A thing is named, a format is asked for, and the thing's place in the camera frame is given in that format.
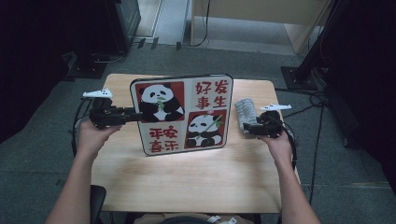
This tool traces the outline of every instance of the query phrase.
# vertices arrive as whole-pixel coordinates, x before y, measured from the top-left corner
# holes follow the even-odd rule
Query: table top
[[[133,106],[129,87],[142,77],[152,76],[109,75],[104,88],[113,93],[113,105]],[[279,182],[268,147],[239,129],[233,105],[244,98],[259,115],[260,106],[277,104],[272,82],[235,79],[223,148],[147,156],[136,122],[111,135],[92,167],[92,184],[107,190],[103,210],[278,213]]]

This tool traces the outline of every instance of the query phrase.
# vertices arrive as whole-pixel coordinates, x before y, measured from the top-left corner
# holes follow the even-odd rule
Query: person
[[[61,194],[46,223],[90,223],[90,189],[93,161],[108,137],[121,126],[98,130],[90,121],[81,123],[78,152]],[[286,133],[278,138],[259,136],[275,160],[279,175],[282,223],[320,223],[309,205],[291,166],[291,146]]]

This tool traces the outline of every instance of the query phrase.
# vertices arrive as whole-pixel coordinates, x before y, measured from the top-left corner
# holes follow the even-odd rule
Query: panda face
[[[170,84],[151,85],[145,89],[140,89],[142,94],[142,101],[152,104],[158,102],[167,102],[174,97]]]
[[[219,116],[199,115],[191,121],[189,131],[191,133],[214,132],[218,129],[214,123],[218,117]]]

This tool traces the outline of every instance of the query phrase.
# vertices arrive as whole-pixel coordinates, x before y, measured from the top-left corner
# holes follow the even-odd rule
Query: person's left hand
[[[81,123],[76,157],[94,161],[108,137],[120,128],[121,126],[112,126],[99,130],[90,121]]]

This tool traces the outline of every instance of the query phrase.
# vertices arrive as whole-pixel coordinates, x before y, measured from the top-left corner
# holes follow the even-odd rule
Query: panda
[[[221,141],[219,125],[216,119],[219,116],[197,115],[190,125],[187,134],[187,147],[212,147]]]
[[[155,84],[139,90],[139,110],[146,122],[173,121],[184,115],[184,109],[171,90],[170,83]]]

